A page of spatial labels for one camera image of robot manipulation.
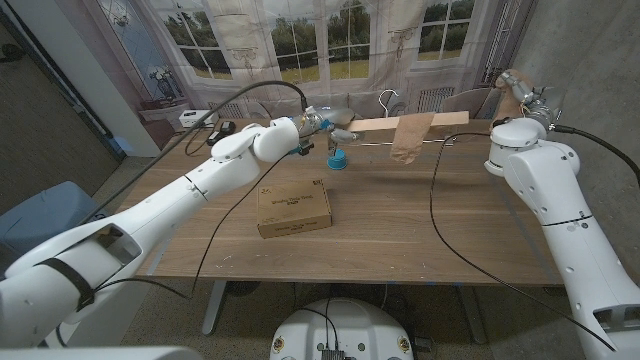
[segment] cardboard box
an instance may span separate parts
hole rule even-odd
[[[258,189],[258,231],[262,238],[331,226],[331,207],[322,180]]]

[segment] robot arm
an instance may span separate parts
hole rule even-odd
[[[503,76],[512,86],[522,84],[512,76]],[[514,94],[521,94],[532,113],[546,116],[514,119],[494,127],[485,168],[504,177],[538,218],[574,318],[616,350],[578,329],[587,358],[636,358],[640,351],[640,289],[625,272],[584,199],[576,179],[580,169],[577,153],[565,144],[544,140],[551,114],[559,112],[549,109],[532,92],[518,90]]]
[[[18,259],[0,282],[0,347],[36,346],[62,321],[75,323],[95,311],[121,284],[95,294],[93,289],[134,276],[152,250],[204,204],[254,180],[257,160],[275,162],[292,150],[304,154],[302,139],[308,151],[312,134],[330,134],[339,121],[328,115],[335,114],[322,117],[309,108],[267,128],[249,125],[139,204],[61,233]]]

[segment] blue object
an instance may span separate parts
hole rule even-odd
[[[0,243],[17,255],[75,227],[98,204],[71,181],[30,197],[0,216]],[[101,211],[93,220],[108,216]]]
[[[331,125],[331,121],[325,119],[321,124],[320,124],[320,129],[324,130],[326,128],[329,127],[329,125]]]
[[[329,157],[327,165],[333,170],[342,170],[347,167],[347,155],[341,149],[336,150],[334,156]]]

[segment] grey wall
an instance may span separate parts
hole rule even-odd
[[[514,68],[567,89],[561,124],[591,132],[640,163],[640,2],[540,0]],[[596,218],[640,281],[640,190],[615,155],[577,135],[551,140],[580,155],[578,180]]]

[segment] wall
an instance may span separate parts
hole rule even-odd
[[[129,108],[109,77],[53,1],[10,2],[54,61],[131,156],[159,153],[138,116]],[[3,5],[6,13],[9,10]]]
[[[514,68],[567,89],[561,124],[593,133],[640,162],[640,2],[539,0]],[[640,273],[640,190],[615,155],[555,134],[580,155],[578,180],[627,271]],[[630,273],[636,282],[640,277]]]

